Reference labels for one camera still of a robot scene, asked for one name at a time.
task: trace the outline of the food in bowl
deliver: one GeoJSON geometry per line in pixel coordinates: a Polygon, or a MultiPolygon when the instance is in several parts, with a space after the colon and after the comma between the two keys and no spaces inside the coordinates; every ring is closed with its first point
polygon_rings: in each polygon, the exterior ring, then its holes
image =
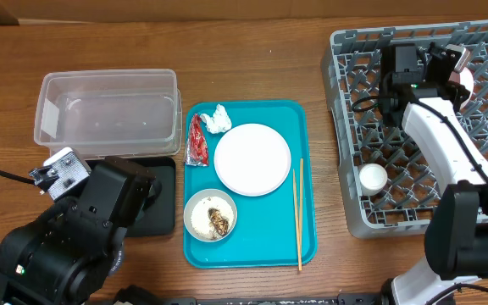
{"type": "Polygon", "coordinates": [[[229,233],[235,221],[233,208],[223,198],[201,199],[191,212],[191,226],[199,236],[217,241],[229,233]]]}

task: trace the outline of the sticker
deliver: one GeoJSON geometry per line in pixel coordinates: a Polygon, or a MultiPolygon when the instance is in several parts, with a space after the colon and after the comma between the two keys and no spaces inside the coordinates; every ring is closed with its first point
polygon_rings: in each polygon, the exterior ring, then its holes
{"type": "Polygon", "coordinates": [[[58,107],[45,98],[44,108],[42,109],[41,130],[48,133],[54,139],[58,134],[58,119],[58,107]]]}
{"type": "Polygon", "coordinates": [[[16,266],[16,273],[18,275],[23,275],[25,273],[24,267],[20,264],[18,266],[16,266]]]}
{"type": "Polygon", "coordinates": [[[110,271],[108,272],[108,276],[115,274],[116,271],[119,270],[119,268],[122,266],[122,263],[124,262],[124,258],[125,258],[124,243],[122,242],[122,246],[116,252],[116,257],[114,258],[114,261],[112,262],[112,265],[110,267],[110,271]]]}

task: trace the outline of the red wrapper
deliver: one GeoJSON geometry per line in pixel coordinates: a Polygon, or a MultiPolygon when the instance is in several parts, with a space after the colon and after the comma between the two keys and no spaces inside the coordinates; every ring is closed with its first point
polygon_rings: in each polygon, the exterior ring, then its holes
{"type": "Polygon", "coordinates": [[[190,130],[187,136],[186,165],[208,166],[208,146],[201,128],[201,118],[198,114],[191,119],[190,130]]]}

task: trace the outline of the paper plate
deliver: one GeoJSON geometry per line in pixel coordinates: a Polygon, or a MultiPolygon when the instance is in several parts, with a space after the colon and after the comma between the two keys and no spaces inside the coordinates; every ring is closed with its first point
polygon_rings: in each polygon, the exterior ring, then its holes
{"type": "Polygon", "coordinates": [[[227,188],[255,197],[274,191],[286,180],[291,152],[276,130],[244,124],[227,131],[219,140],[213,163],[227,188]]]}

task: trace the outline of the blue tray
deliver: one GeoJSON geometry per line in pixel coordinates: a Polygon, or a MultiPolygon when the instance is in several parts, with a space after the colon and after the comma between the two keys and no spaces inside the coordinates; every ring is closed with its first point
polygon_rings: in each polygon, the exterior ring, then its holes
{"type": "MultiPolygon", "coordinates": [[[[199,103],[186,118],[186,138],[193,114],[212,115],[218,103],[199,103]]],[[[293,178],[295,169],[297,192],[300,159],[304,158],[304,199],[302,215],[302,263],[312,260],[318,249],[313,207],[310,151],[304,109],[293,101],[252,101],[220,103],[225,106],[233,127],[259,123],[277,130],[291,150],[291,172],[275,191],[261,197],[245,197],[226,188],[214,170],[214,152],[223,134],[206,136],[210,165],[185,166],[184,203],[193,194],[207,188],[225,191],[235,200],[238,219],[235,229],[223,241],[202,242],[184,230],[184,254],[197,268],[234,268],[285,266],[297,264],[293,178]]]]}

